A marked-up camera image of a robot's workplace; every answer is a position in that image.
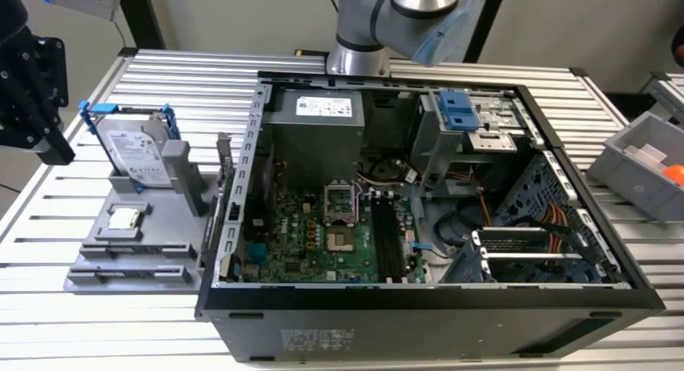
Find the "sticker label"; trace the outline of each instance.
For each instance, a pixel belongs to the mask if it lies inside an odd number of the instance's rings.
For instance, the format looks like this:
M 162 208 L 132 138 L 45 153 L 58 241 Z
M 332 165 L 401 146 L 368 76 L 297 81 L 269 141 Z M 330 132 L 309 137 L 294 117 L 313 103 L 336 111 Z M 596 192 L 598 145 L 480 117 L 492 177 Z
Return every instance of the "sticker label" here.
M 348 351 L 353 329 L 281 329 L 285 351 Z
M 332 97 L 300 97 L 297 116 L 352 117 L 352 99 Z
M 169 174 L 152 137 L 142 132 L 129 131 L 109 131 L 106 136 L 132 179 L 149 187 L 168 187 Z
M 417 172 L 412 170 L 412 168 L 408 168 L 409 171 L 406 173 L 406 183 L 409 184 L 413 184 L 413 182 L 416 181 L 416 177 L 417 177 Z

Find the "white wall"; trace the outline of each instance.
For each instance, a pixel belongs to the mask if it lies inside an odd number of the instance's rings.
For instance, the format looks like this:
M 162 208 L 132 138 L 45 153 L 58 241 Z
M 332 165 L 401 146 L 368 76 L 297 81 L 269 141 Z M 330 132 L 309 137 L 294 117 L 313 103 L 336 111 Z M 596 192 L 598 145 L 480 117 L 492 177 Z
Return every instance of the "white wall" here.
M 169 49 L 292 55 L 336 43 L 329 0 L 152 1 Z
M 684 0 L 505 0 L 481 63 L 582 67 L 601 89 L 636 91 L 680 71 L 670 40 Z
M 121 38 L 114 24 L 85 14 L 42 2 L 21 0 L 29 12 L 29 28 L 33 34 L 60 38 L 66 45 L 66 80 L 69 107 L 60 116 L 70 123 L 78 102 L 89 97 L 94 86 L 114 61 L 121 49 Z M 117 19 L 128 46 L 134 46 L 126 20 Z M 33 153 L 0 148 L 0 183 L 22 188 L 40 164 Z M 4 214 L 14 194 L 0 188 L 0 216 Z

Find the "wire bundle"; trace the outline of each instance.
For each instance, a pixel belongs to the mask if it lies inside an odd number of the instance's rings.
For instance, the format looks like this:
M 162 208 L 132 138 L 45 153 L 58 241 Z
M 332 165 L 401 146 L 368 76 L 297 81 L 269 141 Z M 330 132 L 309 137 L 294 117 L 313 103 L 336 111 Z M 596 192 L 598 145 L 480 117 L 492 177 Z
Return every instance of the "wire bundle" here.
M 556 204 L 548 204 L 546 214 L 541 219 L 542 223 L 560 224 L 564 227 L 568 226 L 568 217 L 565 216 L 565 212 Z M 560 253 L 562 241 L 560 237 L 554 236 L 552 233 L 548 234 L 548 252 L 549 253 Z

